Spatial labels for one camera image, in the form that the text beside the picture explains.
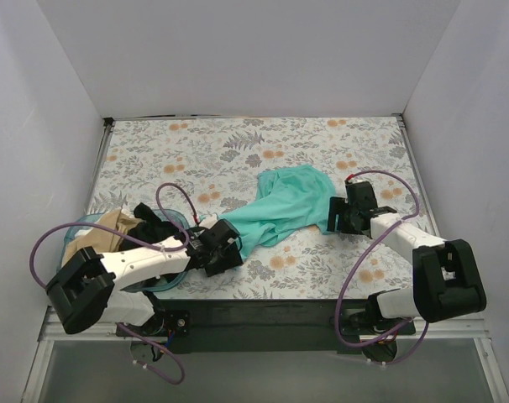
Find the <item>teal t shirt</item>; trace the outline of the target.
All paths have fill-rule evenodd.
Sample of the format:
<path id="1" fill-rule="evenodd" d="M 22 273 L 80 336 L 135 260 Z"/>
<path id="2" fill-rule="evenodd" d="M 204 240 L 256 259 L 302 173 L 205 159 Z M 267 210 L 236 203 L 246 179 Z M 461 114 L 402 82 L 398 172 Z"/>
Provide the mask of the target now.
<path id="1" fill-rule="evenodd" d="M 239 231 L 246 260 L 257 247 L 273 247 L 301 228 L 316 226 L 326 234 L 333 196 L 329 176 L 310 165 L 268 170 L 258 175 L 254 201 L 219 216 Z"/>

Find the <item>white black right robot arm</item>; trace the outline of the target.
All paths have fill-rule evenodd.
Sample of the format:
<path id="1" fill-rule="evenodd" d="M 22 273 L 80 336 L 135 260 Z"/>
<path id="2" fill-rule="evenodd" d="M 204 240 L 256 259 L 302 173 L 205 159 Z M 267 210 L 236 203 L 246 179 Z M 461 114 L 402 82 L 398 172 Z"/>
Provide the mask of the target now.
<path id="1" fill-rule="evenodd" d="M 369 182 L 348 181 L 344 197 L 331 197 L 327 229 L 382 243 L 412 267 L 411 286 L 375 293 L 359 311 L 347 313 L 339 301 L 333 321 L 339 331 L 375 330 L 417 317 L 441 322 L 485 310 L 485 289 L 470 244 L 431 235 L 395 209 L 379 206 Z"/>

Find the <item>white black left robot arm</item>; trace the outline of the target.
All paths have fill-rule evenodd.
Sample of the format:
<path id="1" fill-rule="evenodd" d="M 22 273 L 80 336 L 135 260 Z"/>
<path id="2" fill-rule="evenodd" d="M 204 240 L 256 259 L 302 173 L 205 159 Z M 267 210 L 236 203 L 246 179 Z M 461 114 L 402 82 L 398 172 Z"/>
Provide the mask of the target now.
<path id="1" fill-rule="evenodd" d="M 203 270 L 208 277 L 222 274 L 243 263 L 243 246 L 238 230 L 218 219 L 209 228 L 182 228 L 136 249 L 100 254 L 84 247 L 49 281 L 45 292 L 68 334 L 102 322 L 116 323 L 121 334 L 159 337 L 182 332 L 176 323 L 189 322 L 189 314 L 167 309 L 152 292 L 133 291 L 132 286 L 190 270 Z"/>

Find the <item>clear blue plastic basket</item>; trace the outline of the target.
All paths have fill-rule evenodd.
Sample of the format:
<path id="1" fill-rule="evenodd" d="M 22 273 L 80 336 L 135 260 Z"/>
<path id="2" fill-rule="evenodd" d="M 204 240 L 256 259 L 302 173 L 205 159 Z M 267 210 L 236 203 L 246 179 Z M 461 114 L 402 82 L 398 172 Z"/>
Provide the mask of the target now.
<path id="1" fill-rule="evenodd" d="M 165 219 L 147 206 L 136 208 L 134 216 L 121 208 L 90 214 L 79 219 L 85 225 L 69 228 L 64 237 L 64 249 L 61 263 L 67 263 L 77 250 L 92 247 L 98 253 L 120 252 L 138 248 L 138 244 L 100 229 L 88 227 L 87 223 L 97 223 L 106 228 L 114 229 L 146 243 L 157 243 L 179 233 L 174 223 L 186 226 L 186 219 L 178 212 L 169 210 L 167 214 L 173 222 Z"/>

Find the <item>black t shirt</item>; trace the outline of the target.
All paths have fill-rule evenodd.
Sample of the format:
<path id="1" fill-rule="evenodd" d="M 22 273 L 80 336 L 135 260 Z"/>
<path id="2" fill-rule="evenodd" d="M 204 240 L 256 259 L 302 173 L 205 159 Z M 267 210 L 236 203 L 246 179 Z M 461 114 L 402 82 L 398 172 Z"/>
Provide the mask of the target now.
<path id="1" fill-rule="evenodd" d="M 185 236 L 177 226 L 170 221 L 162 220 L 144 203 L 136 206 L 134 217 L 141 219 L 141 222 L 128 230 L 127 235 L 131 238 L 150 244 L 159 243 L 167 240 L 169 237 L 174 237 L 181 242 L 185 240 Z"/>

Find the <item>floral patterned table mat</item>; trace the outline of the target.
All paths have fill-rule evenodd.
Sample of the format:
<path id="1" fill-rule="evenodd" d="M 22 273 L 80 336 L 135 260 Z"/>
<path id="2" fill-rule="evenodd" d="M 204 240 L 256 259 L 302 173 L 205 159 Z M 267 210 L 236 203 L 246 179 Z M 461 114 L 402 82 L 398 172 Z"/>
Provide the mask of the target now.
<path id="1" fill-rule="evenodd" d="M 113 126 L 87 210 L 165 207 L 216 214 L 241 233 L 244 262 L 192 270 L 163 299 L 364 298 L 406 288 L 412 269 L 360 235 L 327 230 L 331 196 L 358 174 L 382 207 L 436 233 L 401 126 L 385 118 L 195 118 Z"/>

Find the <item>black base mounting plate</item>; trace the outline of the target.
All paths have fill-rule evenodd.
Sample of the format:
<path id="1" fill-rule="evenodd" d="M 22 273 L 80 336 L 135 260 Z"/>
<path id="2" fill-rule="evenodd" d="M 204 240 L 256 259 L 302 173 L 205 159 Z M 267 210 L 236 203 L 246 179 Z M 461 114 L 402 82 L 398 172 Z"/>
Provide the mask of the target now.
<path id="1" fill-rule="evenodd" d="M 358 354 L 340 341 L 357 343 L 398 324 L 376 320 L 365 300 L 332 299 L 167 300 L 142 326 L 118 326 L 119 336 L 135 332 L 166 343 L 173 353 L 334 351 Z"/>

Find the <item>beige t shirt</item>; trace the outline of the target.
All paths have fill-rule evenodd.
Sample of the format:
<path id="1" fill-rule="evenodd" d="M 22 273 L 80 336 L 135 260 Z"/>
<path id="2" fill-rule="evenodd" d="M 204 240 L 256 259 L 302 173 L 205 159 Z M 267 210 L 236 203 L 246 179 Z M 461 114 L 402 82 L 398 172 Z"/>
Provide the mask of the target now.
<path id="1" fill-rule="evenodd" d="M 129 229 L 141 222 L 141 219 L 128 215 L 122 209 L 116 209 L 103 214 L 92 214 L 82 218 L 81 222 L 97 223 L 127 234 Z M 67 263 L 79 249 L 93 247 L 97 253 L 117 252 L 123 241 L 123 238 L 116 234 L 88 226 L 70 228 L 66 236 L 67 244 L 62 256 L 62 265 Z"/>

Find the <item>aluminium frame rail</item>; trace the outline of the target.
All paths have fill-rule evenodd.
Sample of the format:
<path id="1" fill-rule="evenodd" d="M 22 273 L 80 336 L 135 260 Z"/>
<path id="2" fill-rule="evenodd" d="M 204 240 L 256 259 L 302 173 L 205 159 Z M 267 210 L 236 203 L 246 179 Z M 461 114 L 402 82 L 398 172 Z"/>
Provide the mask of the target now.
<path id="1" fill-rule="evenodd" d="M 89 330 L 75 335 L 68 335 L 52 309 L 45 313 L 44 323 L 40 329 L 38 348 L 31 366 L 27 384 L 24 388 L 23 402 L 39 400 L 45 384 L 45 373 L 48 369 L 55 342 L 84 341 L 112 342 L 120 338 L 113 332 L 112 323 L 98 323 Z M 431 324 L 426 333 L 430 339 L 471 339 L 474 341 L 480 364 L 494 402 L 508 402 L 509 394 L 502 378 L 491 341 L 491 335 L 481 314 L 471 314 L 460 319 L 451 319 Z"/>

